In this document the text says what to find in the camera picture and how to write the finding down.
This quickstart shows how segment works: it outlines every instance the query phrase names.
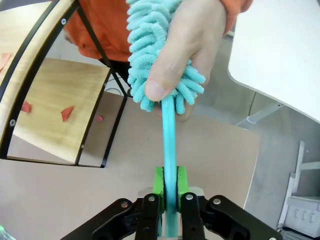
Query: green gripper pad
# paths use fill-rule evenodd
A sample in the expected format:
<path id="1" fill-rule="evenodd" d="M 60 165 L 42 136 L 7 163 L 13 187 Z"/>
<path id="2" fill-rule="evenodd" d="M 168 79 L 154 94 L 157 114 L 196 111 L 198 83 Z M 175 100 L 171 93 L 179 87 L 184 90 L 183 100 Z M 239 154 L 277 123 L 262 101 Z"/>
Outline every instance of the green gripper pad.
<path id="1" fill-rule="evenodd" d="M 165 212 L 165 178 L 164 178 L 164 168 L 162 166 L 157 166 L 154 173 L 153 182 L 153 194 L 160 197 L 160 209 L 161 212 Z"/>
<path id="2" fill-rule="evenodd" d="M 178 198 L 178 212 L 181 212 L 181 201 L 180 198 L 183 194 L 189 192 L 187 169 L 185 166 L 177 167 L 177 198 Z"/>

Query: fingernail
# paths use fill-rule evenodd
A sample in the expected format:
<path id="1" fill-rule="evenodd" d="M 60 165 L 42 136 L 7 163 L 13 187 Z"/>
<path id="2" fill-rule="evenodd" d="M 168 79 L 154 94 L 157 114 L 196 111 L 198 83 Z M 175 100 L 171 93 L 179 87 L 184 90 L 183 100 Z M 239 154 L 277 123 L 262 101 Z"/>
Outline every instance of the fingernail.
<path id="1" fill-rule="evenodd" d="M 166 90 L 158 83 L 151 81 L 146 86 L 146 94 L 152 101 L 160 101 L 166 93 Z"/>

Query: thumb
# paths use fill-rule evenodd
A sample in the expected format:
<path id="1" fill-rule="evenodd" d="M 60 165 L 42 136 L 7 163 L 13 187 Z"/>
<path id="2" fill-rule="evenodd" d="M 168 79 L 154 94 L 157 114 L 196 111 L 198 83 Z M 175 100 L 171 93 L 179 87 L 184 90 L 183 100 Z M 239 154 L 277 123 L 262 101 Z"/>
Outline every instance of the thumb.
<path id="1" fill-rule="evenodd" d="M 178 38 L 168 38 L 150 69 L 145 95 L 154 102 L 162 100 L 178 85 L 191 54 Z"/>

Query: teal plastic handle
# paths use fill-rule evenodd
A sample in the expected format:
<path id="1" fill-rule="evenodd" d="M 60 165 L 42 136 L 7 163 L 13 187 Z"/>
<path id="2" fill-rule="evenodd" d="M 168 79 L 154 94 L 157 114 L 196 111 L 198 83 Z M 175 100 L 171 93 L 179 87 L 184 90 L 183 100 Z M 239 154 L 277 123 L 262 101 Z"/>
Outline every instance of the teal plastic handle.
<path id="1" fill-rule="evenodd" d="M 174 96 L 161 101 L 165 184 L 165 236 L 178 236 L 177 214 L 177 150 Z"/>

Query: white table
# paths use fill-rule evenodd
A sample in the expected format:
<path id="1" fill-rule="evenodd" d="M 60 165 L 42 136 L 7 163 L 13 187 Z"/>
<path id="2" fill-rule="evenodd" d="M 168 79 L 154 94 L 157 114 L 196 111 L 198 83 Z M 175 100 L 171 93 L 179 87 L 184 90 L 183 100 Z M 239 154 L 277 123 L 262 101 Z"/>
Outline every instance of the white table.
<path id="1" fill-rule="evenodd" d="M 237 18 L 228 71 L 236 83 L 278 101 L 238 125 L 283 105 L 320 123 L 317 0 L 254 0 Z"/>

